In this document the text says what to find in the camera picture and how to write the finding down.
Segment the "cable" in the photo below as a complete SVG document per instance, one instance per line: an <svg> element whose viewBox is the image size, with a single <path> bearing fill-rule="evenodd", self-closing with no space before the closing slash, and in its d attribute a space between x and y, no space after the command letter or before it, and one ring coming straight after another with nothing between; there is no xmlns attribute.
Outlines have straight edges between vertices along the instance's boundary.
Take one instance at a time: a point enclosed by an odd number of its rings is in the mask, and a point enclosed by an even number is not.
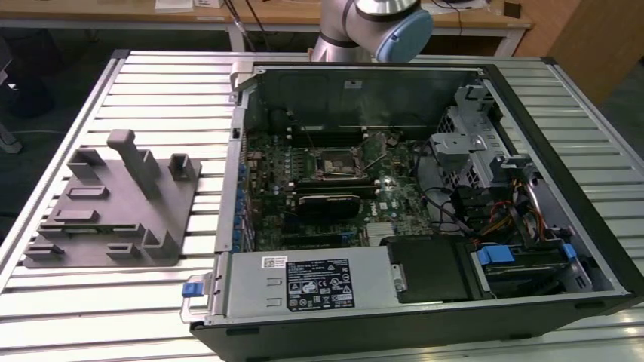
<svg viewBox="0 0 644 362"><path fill-rule="evenodd" d="M490 210L490 222L494 221L494 211L498 207L501 207L502 205L506 205L506 204L512 204L510 201L500 201L497 202L493 206L492 206L492 210Z"/></svg>
<svg viewBox="0 0 644 362"><path fill-rule="evenodd" d="M420 150L418 150L418 157L416 158L416 163L413 164L412 176L414 176L416 179L418 179L417 173L418 173L420 157L422 157L422 150L426 146L429 146L429 142L432 142L432 137L429 137L426 141L424 141L422 146L420 147Z"/></svg>
<svg viewBox="0 0 644 362"><path fill-rule="evenodd" d="M13 132L10 132L12 134L17 134L17 133L22 133L22 134L26 134L26 133L54 133L54 134L68 134L66 132L62 132L60 130L16 130Z"/></svg>
<svg viewBox="0 0 644 362"><path fill-rule="evenodd" d="M252 8L250 1L245 0L245 4L248 5L248 8L250 9L252 17L254 17L254 21L257 23L257 26L260 27L261 31L261 38L264 38L264 43L265 43L265 49L270 51L270 44L269 44L269 38L266 37L266 33L264 30L264 25L261 25L260 18L257 17L257 14L254 13L254 8Z"/></svg>
<svg viewBox="0 0 644 362"><path fill-rule="evenodd" d="M458 38L462 36L462 19L461 19L461 9L462 10L469 10L472 7L470 6L453 6L450 3L445 3L448 6L440 5L436 0L432 0L432 3L438 7L444 9L453 9L457 13L458 16Z"/></svg>
<svg viewBox="0 0 644 362"><path fill-rule="evenodd" d="M240 14L237 13L237 9L234 7L234 4L232 4L230 0L224 0L224 4L225 4L225 7L228 8L228 11L230 12L232 22L234 23L234 26L240 30L241 35L244 36L244 39L248 43L248 48L254 53L254 52L257 52L257 50L254 48L254 44L252 43L250 37L248 36L248 32L245 31L244 23L241 23Z"/></svg>

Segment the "metal table surface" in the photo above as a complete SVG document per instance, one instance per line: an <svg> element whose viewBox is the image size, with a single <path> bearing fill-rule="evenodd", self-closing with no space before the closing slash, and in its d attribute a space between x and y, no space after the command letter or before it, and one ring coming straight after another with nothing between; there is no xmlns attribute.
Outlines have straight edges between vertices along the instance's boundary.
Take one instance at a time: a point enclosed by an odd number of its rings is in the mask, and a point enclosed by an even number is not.
<svg viewBox="0 0 644 362"><path fill-rule="evenodd" d="M218 360L178 319L181 284L213 264L228 128L229 71L237 60L304 61L304 54L133 51L110 59L0 248L0 356L8 361ZM418 63L494 63L644 271L644 163L557 66L537 58L420 57ZM76 147L104 145L113 128L137 131L154 157L202 160L178 264L164 268L26 269L22 250L70 175ZM518 136L508 132L517 149ZM205 300L193 300L196 308ZM644 305L588 318L545 336L314 360L641 360Z"/></svg>

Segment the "warning label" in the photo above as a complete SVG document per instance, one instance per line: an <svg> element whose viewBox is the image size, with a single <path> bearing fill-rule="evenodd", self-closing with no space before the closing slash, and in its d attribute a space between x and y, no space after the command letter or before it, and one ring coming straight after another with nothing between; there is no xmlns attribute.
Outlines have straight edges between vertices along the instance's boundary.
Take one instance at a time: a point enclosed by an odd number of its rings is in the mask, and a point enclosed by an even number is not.
<svg viewBox="0 0 644 362"><path fill-rule="evenodd" d="M290 311L353 308L349 259L285 263Z"/></svg>

